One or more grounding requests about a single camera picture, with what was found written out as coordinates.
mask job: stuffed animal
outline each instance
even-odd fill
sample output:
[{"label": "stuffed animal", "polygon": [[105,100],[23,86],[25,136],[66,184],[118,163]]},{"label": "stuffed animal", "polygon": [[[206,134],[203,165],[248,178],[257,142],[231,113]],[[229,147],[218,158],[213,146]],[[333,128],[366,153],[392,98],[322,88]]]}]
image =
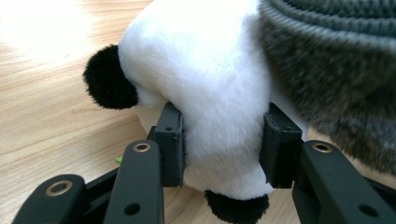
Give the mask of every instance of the stuffed animal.
[{"label": "stuffed animal", "polygon": [[[394,73],[387,81],[373,82],[375,78],[367,79],[370,75],[349,74],[344,66],[335,69],[339,79],[327,76],[333,67],[325,65],[338,62],[332,54],[341,62],[351,47],[342,46],[342,53],[326,52],[331,46],[309,33],[316,32],[318,24],[300,31],[305,26],[287,18],[294,7],[286,10],[281,1],[259,1],[154,0],[126,29],[120,43],[93,55],[84,72],[97,104],[133,107],[147,132],[164,104],[172,102],[184,118],[185,184],[204,191],[213,213],[232,223],[256,223],[269,206],[267,195],[273,188],[266,183],[259,153],[265,137],[263,115],[270,102],[297,123],[304,140],[312,121],[341,146],[356,147],[352,154],[366,164],[392,174],[396,170],[396,132],[391,131],[395,107],[378,101],[386,94],[395,105]],[[276,14],[280,8],[285,8],[286,16]],[[269,65],[264,50],[279,72]],[[354,78],[356,82],[348,85]],[[361,94],[359,87],[370,83],[375,87]],[[370,103],[379,110],[361,112]],[[384,138],[381,146],[390,148],[388,154],[376,144]],[[370,143],[369,156],[362,147],[365,143]]]},{"label": "stuffed animal", "polygon": [[259,164],[271,98],[299,118],[268,71],[257,6],[155,0],[84,73],[97,104],[133,107],[147,132],[172,102],[184,119],[185,184],[204,191],[213,213],[233,223],[257,222],[273,191]]}]

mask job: panda plush toy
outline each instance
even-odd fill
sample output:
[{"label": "panda plush toy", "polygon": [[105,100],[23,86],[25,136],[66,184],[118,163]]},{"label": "panda plush toy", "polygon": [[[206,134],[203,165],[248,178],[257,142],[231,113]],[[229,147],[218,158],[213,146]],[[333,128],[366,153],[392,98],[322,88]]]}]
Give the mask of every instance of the panda plush toy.
[{"label": "panda plush toy", "polygon": [[232,223],[256,223],[274,190],[259,164],[269,103],[304,140],[308,130],[268,65],[259,1],[154,0],[83,75],[97,104],[133,107],[146,132],[171,102],[184,119],[185,184]]}]

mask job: metal grommet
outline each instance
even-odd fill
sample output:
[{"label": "metal grommet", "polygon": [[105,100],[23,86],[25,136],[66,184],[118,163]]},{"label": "metal grommet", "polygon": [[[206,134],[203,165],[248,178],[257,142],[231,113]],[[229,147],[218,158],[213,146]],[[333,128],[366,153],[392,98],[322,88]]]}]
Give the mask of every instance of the metal grommet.
[{"label": "metal grommet", "polygon": [[56,197],[66,193],[72,188],[72,186],[73,182],[71,182],[70,180],[61,180],[47,187],[46,194],[50,197]]},{"label": "metal grommet", "polygon": [[327,146],[326,144],[323,143],[315,143],[312,145],[312,148],[316,151],[323,152],[323,153],[331,153],[332,148]]},{"label": "metal grommet", "polygon": [[134,146],[134,151],[136,152],[145,152],[151,148],[151,145],[148,143],[140,143]]}]

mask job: gray plush toy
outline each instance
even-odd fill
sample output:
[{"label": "gray plush toy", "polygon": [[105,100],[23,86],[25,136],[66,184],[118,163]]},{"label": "gray plush toy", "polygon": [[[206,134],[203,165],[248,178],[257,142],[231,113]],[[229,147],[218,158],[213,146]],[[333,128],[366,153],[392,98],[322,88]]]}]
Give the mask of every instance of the gray plush toy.
[{"label": "gray plush toy", "polygon": [[265,0],[260,12],[264,48],[300,114],[396,175],[396,2]]}]

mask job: white plush fur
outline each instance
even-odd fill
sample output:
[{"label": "white plush fur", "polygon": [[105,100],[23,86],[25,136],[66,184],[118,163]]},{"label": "white plush fur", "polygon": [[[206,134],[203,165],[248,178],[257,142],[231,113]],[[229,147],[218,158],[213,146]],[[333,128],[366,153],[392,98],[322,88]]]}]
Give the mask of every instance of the white plush fur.
[{"label": "white plush fur", "polygon": [[168,101],[184,117],[185,184],[238,200],[273,191],[259,164],[263,115],[271,94],[284,98],[271,93],[256,42],[257,4],[155,0],[119,44],[121,68],[136,86],[135,109],[145,129],[156,124]]}]

